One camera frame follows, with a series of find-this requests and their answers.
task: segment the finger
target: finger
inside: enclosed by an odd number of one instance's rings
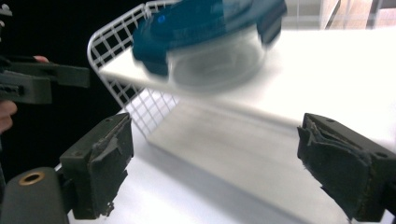
[[[18,108],[12,101],[0,101],[0,117],[7,117],[17,112]]]
[[[38,61],[39,63],[49,63],[50,61],[44,57],[44,56],[40,56],[40,55],[36,55],[34,56],[35,60]]]
[[[10,129],[12,127],[12,119],[10,116],[3,117],[0,119],[0,133]]]

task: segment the black tool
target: black tool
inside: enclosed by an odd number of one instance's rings
[[[0,9],[0,36],[7,30],[12,11]],[[34,57],[0,56],[0,100],[42,105],[51,104],[50,83],[90,87],[90,70],[56,63],[39,63]]]
[[[396,155],[339,122],[305,114],[298,158],[349,219],[396,215]]]
[[[7,183],[2,224],[66,224],[109,216],[134,156],[129,114],[102,120],[60,158],[62,168],[41,167]]]

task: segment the white surface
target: white surface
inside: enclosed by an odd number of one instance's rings
[[[251,121],[254,121],[254,119],[236,118],[234,116],[226,116],[224,118],[217,120],[217,123],[222,122],[225,124],[227,121],[224,121],[227,119],[238,119],[238,121],[244,121],[244,123],[246,121],[248,125],[252,125]],[[261,127],[262,125],[272,127],[271,130],[261,130],[261,132],[269,132],[268,136],[263,137],[263,139],[269,141],[266,145],[283,146],[279,153],[269,154],[266,159],[264,158],[264,163],[282,161],[279,156],[283,154],[288,155],[282,162],[285,165],[284,169],[296,168],[296,164],[299,161],[295,157],[295,153],[287,152],[288,150],[295,150],[295,143],[298,141],[295,135],[296,132],[288,126],[276,126],[274,123],[262,122],[259,124]],[[245,132],[249,132],[249,130],[240,131],[238,134],[240,138],[244,136]],[[301,217],[307,217],[307,215],[321,218],[320,222],[316,223],[331,223],[329,220],[335,220],[334,224],[347,223],[346,219],[339,219],[343,215],[339,213],[339,209],[334,207],[334,203],[328,197],[324,197],[324,193],[320,194],[320,189],[312,189],[314,186],[319,186],[319,184],[316,183],[313,177],[307,178],[309,173],[301,170],[301,166],[292,171],[292,173],[281,173],[285,176],[271,172],[267,174],[272,175],[274,178],[278,176],[279,180],[273,180],[275,184],[288,181],[291,184],[295,183],[294,186],[284,186],[279,192],[295,187],[294,191],[285,191],[285,196],[289,197],[287,203],[292,204],[292,206],[304,204],[303,201],[306,202],[306,208],[300,208],[298,209],[299,211],[306,211],[315,207],[313,202],[319,203],[318,207],[314,208],[315,213],[294,216],[288,211],[280,209],[282,206],[280,208],[277,207],[279,203],[284,203],[285,201],[279,201],[276,204],[263,201],[255,195],[219,178],[219,176],[213,175],[213,172],[197,167],[193,162],[154,147],[146,141],[135,126],[133,126],[133,134],[134,158],[127,167],[129,175],[120,187],[118,196],[114,201],[115,209],[110,214],[110,217],[100,217],[96,220],[74,220],[73,215],[70,213],[71,224],[305,224],[309,222],[301,219]],[[218,163],[221,164],[226,161],[229,161],[229,159],[219,160]],[[275,168],[279,169],[281,165],[276,165]],[[263,179],[254,178],[255,174],[241,175],[241,181],[250,178],[250,181],[265,183]],[[313,190],[312,195],[308,196],[308,198],[302,198],[308,191],[302,189],[302,186],[298,184],[310,187]],[[389,224],[391,218],[392,216],[387,214],[386,219],[381,223]]]
[[[71,224],[303,224],[299,218],[153,145],[133,126],[134,158],[110,217]]]
[[[256,76],[186,91],[153,78],[130,51],[100,74],[247,116],[299,125],[305,112],[336,119],[395,148],[396,31],[282,31]],[[260,51],[255,38],[248,46]]]
[[[342,209],[298,160],[296,127],[179,103],[148,141],[285,216],[347,224]]]

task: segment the blue lid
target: blue lid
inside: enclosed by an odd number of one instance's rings
[[[270,29],[271,24],[285,13],[284,0],[183,0],[139,24],[134,31],[133,54],[151,73],[167,76],[168,50],[200,44],[254,24],[262,43],[269,44],[280,31],[280,24]]]

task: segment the black background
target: black background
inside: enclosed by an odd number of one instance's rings
[[[2,33],[0,54],[43,55],[54,63],[90,68],[86,51],[91,35],[143,2],[0,1],[13,12]],[[36,167],[56,166],[62,153],[80,137],[120,111],[93,71],[89,89],[54,84],[52,99],[51,105],[18,104],[13,127],[2,134],[0,160],[6,180]]]

